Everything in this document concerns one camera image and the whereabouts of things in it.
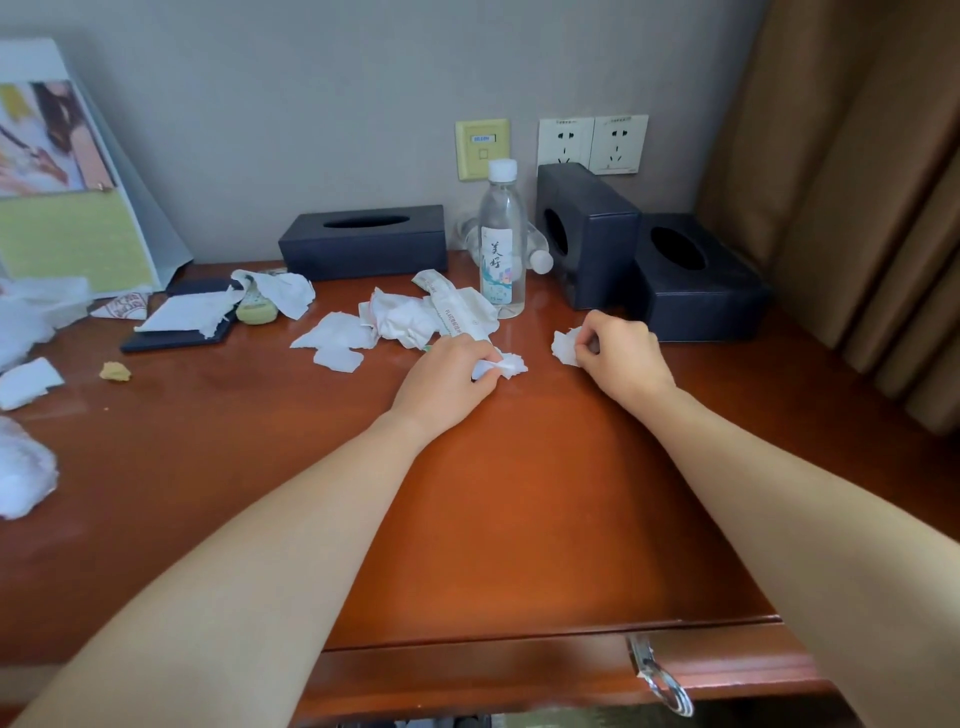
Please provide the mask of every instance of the wooden desk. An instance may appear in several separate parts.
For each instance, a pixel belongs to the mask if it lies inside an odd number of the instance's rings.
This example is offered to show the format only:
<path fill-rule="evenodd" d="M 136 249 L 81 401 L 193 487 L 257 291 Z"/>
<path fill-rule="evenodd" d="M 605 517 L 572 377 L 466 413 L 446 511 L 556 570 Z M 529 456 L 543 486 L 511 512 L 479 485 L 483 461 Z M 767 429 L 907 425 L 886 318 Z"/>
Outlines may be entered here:
<path fill-rule="evenodd" d="M 450 277 L 474 284 L 475 268 L 455 255 Z M 0 523 L 0 665 L 67 660 L 211 531 L 389 406 L 418 352 L 381 342 L 344 375 L 288 349 L 375 285 L 420 292 L 407 278 L 334 281 L 301 321 L 237 326 L 221 346 L 125 356 L 130 324 L 90 319 L 38 350 L 67 383 L 14 416 L 57 454 L 60 487 Z M 828 687 L 654 438 L 550 354 L 553 331 L 583 313 L 552 279 L 529 286 L 492 340 L 530 373 L 418 458 L 301 714 L 650 700 L 626 649 L 636 630 L 694 697 Z M 720 414 L 960 535 L 957 454 L 781 313 L 754 342 L 664 354 Z M 130 383 L 97 377 L 111 359 Z"/>

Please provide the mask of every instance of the electrical outlet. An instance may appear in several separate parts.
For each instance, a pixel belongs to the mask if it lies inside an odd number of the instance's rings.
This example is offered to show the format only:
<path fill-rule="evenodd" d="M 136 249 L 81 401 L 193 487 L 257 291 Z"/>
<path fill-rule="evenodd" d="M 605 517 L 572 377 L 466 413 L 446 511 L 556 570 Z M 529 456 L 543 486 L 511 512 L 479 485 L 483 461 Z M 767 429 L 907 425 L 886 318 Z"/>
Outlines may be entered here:
<path fill-rule="evenodd" d="M 590 172 L 595 175 L 631 175 L 639 170 L 649 119 L 646 114 L 597 116 L 590 145 Z"/>
<path fill-rule="evenodd" d="M 558 162 L 590 162 L 593 119 L 541 119 L 537 166 Z"/>

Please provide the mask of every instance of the drawer handle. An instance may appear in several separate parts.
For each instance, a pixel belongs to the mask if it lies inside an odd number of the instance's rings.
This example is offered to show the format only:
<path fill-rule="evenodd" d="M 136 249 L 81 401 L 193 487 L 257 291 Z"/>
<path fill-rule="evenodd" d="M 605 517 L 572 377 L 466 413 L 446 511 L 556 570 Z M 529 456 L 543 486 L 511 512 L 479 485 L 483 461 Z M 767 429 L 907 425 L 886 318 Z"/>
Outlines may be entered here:
<path fill-rule="evenodd" d="M 682 717 L 693 716 L 693 701 L 673 675 L 657 664 L 654 648 L 646 637 L 629 635 L 630 659 L 634 663 L 636 676 L 642 677 L 650 690 L 667 708 Z"/>

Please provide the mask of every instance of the hand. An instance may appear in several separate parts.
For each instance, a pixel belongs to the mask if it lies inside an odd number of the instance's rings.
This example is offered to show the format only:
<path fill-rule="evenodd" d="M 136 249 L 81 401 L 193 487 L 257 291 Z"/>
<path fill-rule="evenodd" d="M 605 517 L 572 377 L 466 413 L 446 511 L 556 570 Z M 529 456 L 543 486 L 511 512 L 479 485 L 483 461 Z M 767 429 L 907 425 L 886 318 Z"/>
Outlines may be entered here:
<path fill-rule="evenodd" d="M 461 422 L 496 387 L 503 374 L 499 368 L 470 381 L 480 359 L 501 361 L 503 356 L 489 341 L 474 341 L 469 334 L 442 336 L 403 380 L 389 414 L 414 425 L 422 434 L 420 444 L 426 447 Z"/>
<path fill-rule="evenodd" d="M 599 350 L 591 342 L 599 343 Z M 657 335 L 641 321 L 624 321 L 591 311 L 577 334 L 577 363 L 600 389 L 642 419 L 647 403 L 677 389 Z"/>

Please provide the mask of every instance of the black tissue box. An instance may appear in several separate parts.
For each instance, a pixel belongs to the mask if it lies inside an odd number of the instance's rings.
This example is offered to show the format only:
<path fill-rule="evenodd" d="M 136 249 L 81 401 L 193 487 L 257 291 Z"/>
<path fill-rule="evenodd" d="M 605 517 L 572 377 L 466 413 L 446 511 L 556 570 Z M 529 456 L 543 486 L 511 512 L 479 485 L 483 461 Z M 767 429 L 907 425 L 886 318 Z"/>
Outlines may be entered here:
<path fill-rule="evenodd" d="M 693 215 L 644 215 L 622 299 L 661 341 L 727 341 L 756 334 L 770 288 Z"/>
<path fill-rule="evenodd" d="M 537 171 L 536 225 L 571 307 L 615 303 L 636 252 L 640 211 L 634 205 L 580 164 L 543 164 Z"/>
<path fill-rule="evenodd" d="M 308 280 L 445 271 L 444 206 L 303 214 L 279 245 L 287 270 Z"/>

